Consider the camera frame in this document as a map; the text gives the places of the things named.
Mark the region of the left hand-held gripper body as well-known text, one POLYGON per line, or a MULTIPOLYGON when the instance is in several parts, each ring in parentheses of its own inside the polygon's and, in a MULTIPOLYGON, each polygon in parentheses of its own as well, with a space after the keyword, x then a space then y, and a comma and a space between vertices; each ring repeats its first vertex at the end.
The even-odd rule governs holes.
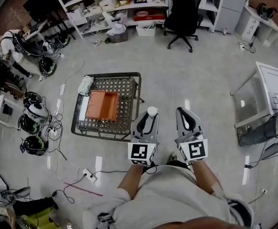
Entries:
POLYGON ((150 166, 158 151, 159 142, 156 134, 143 135, 131 134, 128 143, 128 160, 134 165, 150 166))

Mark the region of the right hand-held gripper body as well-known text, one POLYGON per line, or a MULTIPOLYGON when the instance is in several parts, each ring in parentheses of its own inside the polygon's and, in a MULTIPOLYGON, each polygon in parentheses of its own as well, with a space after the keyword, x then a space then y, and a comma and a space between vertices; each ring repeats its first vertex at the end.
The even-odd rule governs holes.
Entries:
POLYGON ((208 157, 208 139, 202 131, 180 136, 175 140, 185 163, 201 161, 208 157))

